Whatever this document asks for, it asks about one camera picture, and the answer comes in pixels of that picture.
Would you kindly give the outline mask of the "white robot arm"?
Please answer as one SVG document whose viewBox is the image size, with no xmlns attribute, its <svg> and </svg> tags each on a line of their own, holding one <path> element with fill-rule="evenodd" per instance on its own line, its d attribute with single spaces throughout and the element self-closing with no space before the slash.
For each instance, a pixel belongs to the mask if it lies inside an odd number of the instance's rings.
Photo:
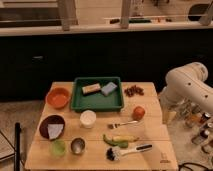
<svg viewBox="0 0 213 171">
<path fill-rule="evenodd" d="M 159 94 L 164 124 L 169 123 L 171 111 L 184 100 L 190 100 L 203 111 L 213 114 L 213 88 L 205 84 L 207 78 L 207 67 L 200 62 L 174 68 L 166 74 L 166 86 Z"/>
</svg>

